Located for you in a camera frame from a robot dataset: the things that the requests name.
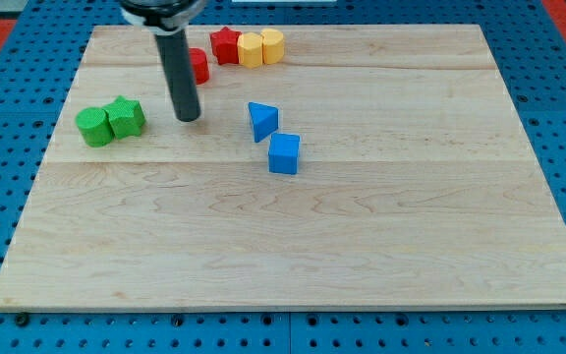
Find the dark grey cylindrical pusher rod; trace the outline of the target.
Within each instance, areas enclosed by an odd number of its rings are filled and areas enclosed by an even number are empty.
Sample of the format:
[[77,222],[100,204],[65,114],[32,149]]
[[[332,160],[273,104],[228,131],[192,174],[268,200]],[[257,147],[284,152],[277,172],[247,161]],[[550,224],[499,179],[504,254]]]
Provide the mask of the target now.
[[201,110],[186,32],[157,35],[155,41],[175,117],[182,122],[196,121]]

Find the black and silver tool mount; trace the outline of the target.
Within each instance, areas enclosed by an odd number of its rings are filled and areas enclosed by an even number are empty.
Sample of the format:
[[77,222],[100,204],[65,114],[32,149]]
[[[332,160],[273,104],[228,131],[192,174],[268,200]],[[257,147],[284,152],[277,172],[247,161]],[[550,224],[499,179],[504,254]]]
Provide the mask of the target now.
[[123,18],[154,34],[174,34],[200,14],[207,0],[119,0]]

